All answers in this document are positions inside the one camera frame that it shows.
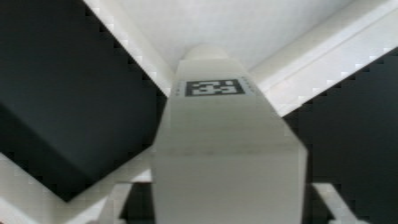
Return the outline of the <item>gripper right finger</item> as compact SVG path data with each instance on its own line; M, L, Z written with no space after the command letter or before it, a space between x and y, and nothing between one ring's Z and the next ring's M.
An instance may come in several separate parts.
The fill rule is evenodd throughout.
M311 183L304 224L371 224L353 214L336 187L325 182Z

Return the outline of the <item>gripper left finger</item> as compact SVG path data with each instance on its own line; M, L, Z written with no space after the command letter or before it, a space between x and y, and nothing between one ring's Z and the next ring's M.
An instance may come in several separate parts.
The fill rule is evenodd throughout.
M98 218L87 224L153 224L151 190L149 182L119 182Z

